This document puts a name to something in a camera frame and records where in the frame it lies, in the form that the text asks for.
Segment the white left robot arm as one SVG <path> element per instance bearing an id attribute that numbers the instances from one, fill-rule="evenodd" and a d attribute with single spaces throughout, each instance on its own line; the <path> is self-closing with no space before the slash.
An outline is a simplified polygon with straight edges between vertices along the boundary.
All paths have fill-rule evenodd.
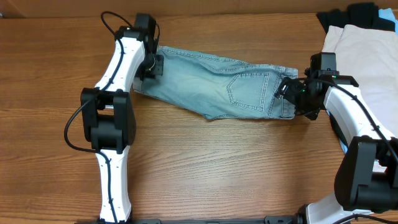
<path id="1" fill-rule="evenodd" d="M 120 27 L 114 33 L 114 52 L 104 75 L 94 88 L 81 92 L 78 112 L 100 171 L 102 203 L 97 223 L 131 222 L 127 158 L 136 120 L 130 90 L 134 80 L 161 73 L 163 60 L 156 54 L 159 37 L 159 26 Z"/>

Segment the light blue denim shorts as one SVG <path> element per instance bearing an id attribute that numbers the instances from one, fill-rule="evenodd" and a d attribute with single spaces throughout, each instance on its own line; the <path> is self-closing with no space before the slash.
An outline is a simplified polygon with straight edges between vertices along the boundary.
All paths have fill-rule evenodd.
<path id="1" fill-rule="evenodd" d="M 143 95 L 201 114 L 206 119 L 292 119 L 293 104 L 275 93 L 283 78 L 297 78 L 295 68 L 253 64 L 232 58 L 159 47 L 163 73 L 135 79 Z"/>

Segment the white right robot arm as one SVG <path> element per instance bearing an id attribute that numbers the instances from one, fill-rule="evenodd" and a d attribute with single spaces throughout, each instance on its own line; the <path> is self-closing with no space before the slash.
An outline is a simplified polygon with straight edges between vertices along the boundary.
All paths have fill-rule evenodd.
<path id="1" fill-rule="evenodd" d="M 349 144 L 333 193 L 307 205 L 298 223 L 348 223 L 397 210 L 397 138 L 371 113 L 353 77 L 286 77 L 275 95 L 311 120 L 327 110 Z"/>

